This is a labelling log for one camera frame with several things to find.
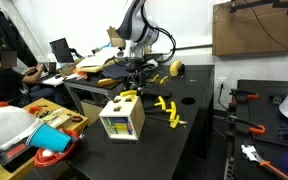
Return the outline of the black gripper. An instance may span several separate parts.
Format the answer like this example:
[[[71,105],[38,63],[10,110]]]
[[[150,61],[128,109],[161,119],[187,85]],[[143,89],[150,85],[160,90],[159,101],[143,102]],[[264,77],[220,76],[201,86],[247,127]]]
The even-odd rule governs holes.
[[[129,58],[126,63],[126,82],[135,82],[141,84],[142,82],[142,59],[141,58]]]

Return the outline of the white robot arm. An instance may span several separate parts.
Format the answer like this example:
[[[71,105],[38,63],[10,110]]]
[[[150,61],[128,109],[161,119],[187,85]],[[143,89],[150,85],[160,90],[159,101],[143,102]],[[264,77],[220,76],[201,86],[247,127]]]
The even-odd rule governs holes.
[[[157,24],[146,18],[145,1],[132,0],[116,30],[121,39],[131,42],[124,82],[142,83],[144,48],[153,45],[159,37]]]

